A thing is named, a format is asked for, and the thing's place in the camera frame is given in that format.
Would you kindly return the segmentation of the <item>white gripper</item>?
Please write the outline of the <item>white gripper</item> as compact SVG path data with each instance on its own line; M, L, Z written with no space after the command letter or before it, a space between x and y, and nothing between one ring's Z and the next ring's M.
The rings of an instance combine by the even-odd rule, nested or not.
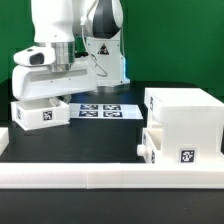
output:
M87 60L74 62L67 71L53 72L56 51L32 46L14 55L13 96L19 101L39 100L95 90L97 77Z

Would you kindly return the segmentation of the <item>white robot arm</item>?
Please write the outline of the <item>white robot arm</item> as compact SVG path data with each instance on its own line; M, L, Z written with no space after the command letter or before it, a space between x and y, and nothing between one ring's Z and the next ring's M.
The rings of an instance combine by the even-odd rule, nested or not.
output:
M128 84L120 0L31 0L34 45L16 53L13 95L39 100Z

